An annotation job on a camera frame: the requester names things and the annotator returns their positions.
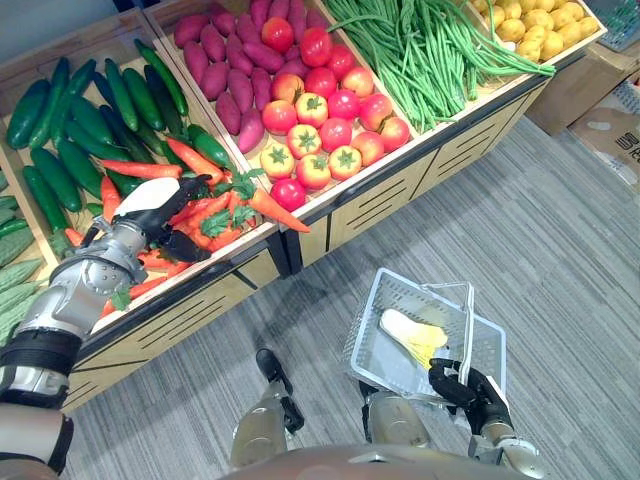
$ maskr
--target gray carpet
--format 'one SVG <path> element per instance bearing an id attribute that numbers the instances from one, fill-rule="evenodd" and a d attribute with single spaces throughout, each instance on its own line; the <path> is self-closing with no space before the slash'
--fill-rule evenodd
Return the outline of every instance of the gray carpet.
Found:
<path id="1" fill-rule="evenodd" d="M 339 360 L 384 266 L 473 282 L 479 313 L 507 331 L 513 420 L 549 478 L 637 479 L 639 242 L 630 189 L 569 134 L 551 140 L 524 119 L 493 153 L 76 410 L 65 478 L 227 472 L 236 421 L 264 388 L 262 345 L 306 415 L 292 447 L 362 442 Z M 467 434 L 442 410 L 420 413 L 434 448 L 464 454 Z"/>

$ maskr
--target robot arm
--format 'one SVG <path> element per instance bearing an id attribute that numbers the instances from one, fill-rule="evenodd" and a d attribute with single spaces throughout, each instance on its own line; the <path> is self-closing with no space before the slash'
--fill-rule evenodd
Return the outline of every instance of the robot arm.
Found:
<path id="1" fill-rule="evenodd" d="M 149 243 L 159 242 L 183 261 L 208 257 L 208 252 L 167 226 L 208 178 L 145 182 L 116 210 L 113 225 L 98 219 L 76 254 L 53 271 L 49 288 L 0 350 L 3 471 L 7 462 L 8 467 L 30 462 L 29 469 L 36 473 L 44 465 L 50 469 L 43 471 L 62 471 L 73 423 L 58 409 L 82 342 L 111 295 L 144 281 L 147 274 L 137 256 Z M 92 242 L 100 230 L 104 235 Z"/>

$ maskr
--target sweet potato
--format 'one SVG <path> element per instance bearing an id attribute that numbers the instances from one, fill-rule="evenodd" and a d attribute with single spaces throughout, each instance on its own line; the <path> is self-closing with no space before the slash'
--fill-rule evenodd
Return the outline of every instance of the sweet potato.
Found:
<path id="1" fill-rule="evenodd" d="M 251 13 L 251 20 L 253 20 L 258 31 L 262 31 L 262 26 L 269 18 L 270 6 L 271 0 L 251 0 L 249 12 Z"/>
<path id="2" fill-rule="evenodd" d="M 222 92 L 216 100 L 216 114 L 231 135 L 240 132 L 240 110 L 229 92 Z"/>
<path id="3" fill-rule="evenodd" d="M 245 43 L 255 43 L 261 41 L 260 33 L 248 13 L 243 13 L 238 17 L 238 23 L 236 25 L 236 35 L 238 35 L 238 37 L 240 37 L 240 40 Z"/>
<path id="4" fill-rule="evenodd" d="M 209 23 L 208 15 L 188 15 L 178 20 L 173 40 L 176 47 L 183 48 L 189 40 L 198 41 L 200 32 Z"/>
<path id="5" fill-rule="evenodd" d="M 286 20 L 289 14 L 289 0 L 273 0 L 269 7 L 269 18 L 280 17 Z"/>
<path id="6" fill-rule="evenodd" d="M 238 135 L 238 148 L 242 153 L 247 153 L 260 143 L 264 137 L 264 125 L 260 112 L 252 108 L 242 114 L 240 121 L 240 134 Z"/>
<path id="7" fill-rule="evenodd" d="M 260 111 L 271 101 L 271 75 L 260 67 L 251 72 L 251 86 L 256 100 L 256 108 Z"/>
<path id="8" fill-rule="evenodd" d="M 242 41 L 235 34 L 229 35 L 227 39 L 227 60 L 231 68 L 237 68 L 245 75 L 251 75 L 253 62 L 245 55 L 242 50 Z"/>
<path id="9" fill-rule="evenodd" d="M 253 87 L 243 72 L 234 68 L 229 72 L 229 92 L 236 102 L 240 113 L 244 113 L 253 105 Z"/>
<path id="10" fill-rule="evenodd" d="M 287 20 L 293 29 L 293 38 L 295 43 L 300 43 L 302 34 L 307 28 L 307 20 L 305 16 L 304 0 L 291 0 L 289 2 L 289 16 Z"/>
<path id="11" fill-rule="evenodd" d="M 321 27 L 327 28 L 329 26 L 329 22 L 326 18 L 322 16 L 322 14 L 316 10 L 315 8 L 310 8 L 307 11 L 307 28 L 311 27 Z"/>
<path id="12" fill-rule="evenodd" d="M 199 43 L 189 40 L 184 46 L 184 61 L 196 83 L 200 85 L 204 71 L 209 65 L 207 54 Z"/>
<path id="13" fill-rule="evenodd" d="M 218 2 L 211 4 L 211 21 L 225 37 L 231 35 L 236 29 L 235 17 Z"/>
<path id="14" fill-rule="evenodd" d="M 276 73 L 284 65 L 282 55 L 263 43 L 245 43 L 242 45 L 242 51 L 256 65 L 269 73 Z"/>
<path id="15" fill-rule="evenodd" d="M 200 89 L 207 100 L 216 100 L 226 90 L 228 75 L 229 65 L 225 62 L 216 62 L 205 69 Z"/>
<path id="16" fill-rule="evenodd" d="M 293 73 L 294 75 L 298 75 L 304 80 L 304 78 L 307 76 L 307 73 L 309 73 L 309 67 L 307 67 L 302 59 L 298 57 L 286 62 L 282 66 L 282 68 L 278 70 L 276 75 L 280 75 L 281 73 Z"/>
<path id="17" fill-rule="evenodd" d="M 200 44 L 212 62 L 222 62 L 226 58 L 224 39 L 213 25 L 209 24 L 202 29 Z"/>

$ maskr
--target plastic basket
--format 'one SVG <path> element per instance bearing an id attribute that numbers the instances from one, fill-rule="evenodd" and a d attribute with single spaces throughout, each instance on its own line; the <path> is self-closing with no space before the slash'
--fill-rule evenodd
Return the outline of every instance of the plastic basket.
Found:
<path id="1" fill-rule="evenodd" d="M 378 270 L 369 297 L 357 315 L 345 345 L 343 361 L 347 372 L 365 383 L 409 399 L 447 403 L 429 384 L 427 369 L 380 328 L 382 313 L 393 308 L 414 321 L 443 328 L 448 336 L 448 348 L 438 349 L 436 355 L 467 361 L 470 366 L 492 376 L 504 392 L 504 330 L 474 315 L 473 309 L 465 311 L 433 292 L 433 287 L 417 284 L 384 268 Z"/>
<path id="2" fill-rule="evenodd" d="M 607 27 L 598 40 L 620 52 L 640 40 L 640 5 L 637 0 L 586 0 L 585 3 Z"/>

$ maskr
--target potato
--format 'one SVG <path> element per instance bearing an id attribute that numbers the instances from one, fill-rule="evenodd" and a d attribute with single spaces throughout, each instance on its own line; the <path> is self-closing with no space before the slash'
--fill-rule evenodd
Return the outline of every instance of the potato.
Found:
<path id="1" fill-rule="evenodd" d="M 519 3 L 510 3 L 504 7 L 504 19 L 520 18 L 522 15 L 522 7 Z"/>
<path id="2" fill-rule="evenodd" d="M 488 25 L 491 24 L 489 18 L 489 12 L 484 12 L 484 21 Z M 494 28 L 498 28 L 500 24 L 504 22 L 504 9 L 498 5 L 493 7 L 493 25 Z"/>
<path id="3" fill-rule="evenodd" d="M 534 25 L 529 30 L 527 30 L 527 33 L 524 34 L 524 37 L 522 37 L 522 41 L 537 42 L 538 45 L 542 45 L 542 43 L 547 38 L 547 32 L 547 29 L 542 25 Z"/>
<path id="4" fill-rule="evenodd" d="M 569 10 L 571 12 L 571 16 L 576 22 L 584 17 L 584 10 L 576 2 L 567 2 L 560 8 Z"/>
<path id="5" fill-rule="evenodd" d="M 564 48 L 569 48 L 582 40 L 582 30 L 580 30 L 578 22 L 571 22 L 565 25 L 558 30 L 558 33 L 562 36 Z"/>
<path id="6" fill-rule="evenodd" d="M 518 44 L 516 53 L 527 60 L 537 62 L 540 59 L 540 49 L 539 42 L 528 40 Z"/>
<path id="7" fill-rule="evenodd" d="M 547 39 L 542 44 L 542 50 L 540 50 L 540 60 L 547 61 L 551 57 L 556 56 L 562 50 L 564 50 L 564 40 L 562 35 L 558 32 L 547 33 Z"/>
<path id="8" fill-rule="evenodd" d="M 530 12 L 536 8 L 537 0 L 520 0 L 520 7 L 522 8 L 522 13 Z"/>
<path id="9" fill-rule="evenodd" d="M 571 12 L 568 9 L 564 8 L 554 10 L 549 15 L 551 15 L 551 18 L 553 18 L 553 29 L 556 32 L 565 25 L 568 25 L 571 22 L 575 21 L 573 19 L 573 15 L 571 15 Z"/>
<path id="10" fill-rule="evenodd" d="M 528 12 L 522 19 L 524 26 L 529 30 L 534 25 L 542 25 L 547 30 L 553 30 L 553 18 L 545 10 L 536 8 Z"/>
<path id="11" fill-rule="evenodd" d="M 596 33 L 600 29 L 600 25 L 598 25 L 598 21 L 593 17 L 585 17 L 578 22 L 580 25 L 580 33 L 582 33 L 582 38 L 587 38 L 592 33 Z"/>
<path id="12" fill-rule="evenodd" d="M 545 12 L 553 10 L 555 4 L 555 0 L 536 0 L 536 8 L 544 10 Z"/>
<path id="13" fill-rule="evenodd" d="M 502 25 L 496 29 L 498 36 L 505 42 L 519 42 L 524 32 L 524 23 L 516 18 L 505 20 L 502 22 Z"/>

